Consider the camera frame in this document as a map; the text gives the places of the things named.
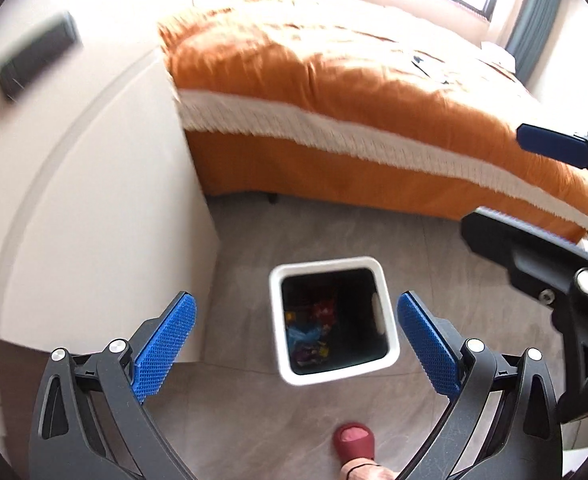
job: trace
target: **gray curtain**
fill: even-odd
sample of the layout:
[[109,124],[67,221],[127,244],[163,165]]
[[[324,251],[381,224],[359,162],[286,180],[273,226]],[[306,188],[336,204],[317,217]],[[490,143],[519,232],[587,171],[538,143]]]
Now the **gray curtain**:
[[561,0],[525,0],[506,50],[516,60],[516,77],[527,83],[552,30]]

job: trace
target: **person's leg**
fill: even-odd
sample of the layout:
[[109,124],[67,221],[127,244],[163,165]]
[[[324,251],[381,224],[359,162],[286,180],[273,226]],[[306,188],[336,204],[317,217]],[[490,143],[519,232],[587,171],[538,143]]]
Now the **person's leg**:
[[339,427],[333,444],[341,460],[340,480],[394,480],[398,473],[374,462],[374,434],[362,424]]

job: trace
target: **orange bedspread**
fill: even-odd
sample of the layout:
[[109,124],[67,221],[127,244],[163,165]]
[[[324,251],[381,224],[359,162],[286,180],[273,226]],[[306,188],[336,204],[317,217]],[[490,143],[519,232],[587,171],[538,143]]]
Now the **orange bedspread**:
[[519,148],[519,124],[554,124],[451,31],[356,0],[246,0],[159,30],[205,193],[451,219],[485,205],[588,234],[588,173]]

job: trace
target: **trash can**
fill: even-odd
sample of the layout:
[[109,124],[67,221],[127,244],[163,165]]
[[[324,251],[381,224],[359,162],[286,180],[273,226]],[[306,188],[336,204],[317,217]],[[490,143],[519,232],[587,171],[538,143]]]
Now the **trash can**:
[[398,359],[394,312],[374,258],[281,265],[269,293],[279,372],[289,384],[353,377]]

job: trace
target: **gray tile floor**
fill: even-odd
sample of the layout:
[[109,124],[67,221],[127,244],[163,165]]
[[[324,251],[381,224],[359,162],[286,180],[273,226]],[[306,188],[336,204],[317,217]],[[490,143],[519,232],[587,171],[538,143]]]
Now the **gray tile floor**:
[[[175,365],[147,406],[200,480],[330,480],[339,464],[333,429],[359,420],[376,434],[376,458],[401,470],[447,404],[401,336],[386,370],[294,387],[276,369],[267,279],[290,262],[369,255],[385,271],[392,303],[415,290],[463,336],[520,355],[540,348],[562,384],[561,343],[548,311],[512,290],[503,269],[471,254],[456,222],[263,194],[209,201],[221,251],[203,362]],[[487,428],[491,416],[482,418]],[[574,428],[566,428],[568,441]],[[478,450],[484,435],[475,435]],[[474,458],[472,449],[463,460]]]

